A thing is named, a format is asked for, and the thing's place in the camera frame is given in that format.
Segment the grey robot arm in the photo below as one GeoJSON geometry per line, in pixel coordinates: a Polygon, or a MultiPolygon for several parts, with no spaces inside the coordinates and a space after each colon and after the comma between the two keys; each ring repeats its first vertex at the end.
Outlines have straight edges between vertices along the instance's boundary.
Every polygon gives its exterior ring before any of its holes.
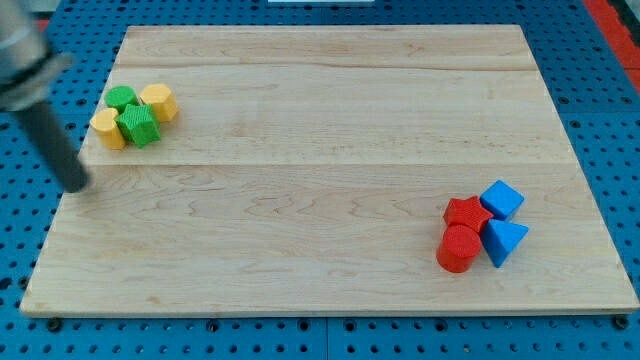
{"type": "Polygon", "coordinates": [[[16,112],[48,98],[49,85],[71,67],[56,53],[25,6],[1,0],[1,111],[16,112]]]}

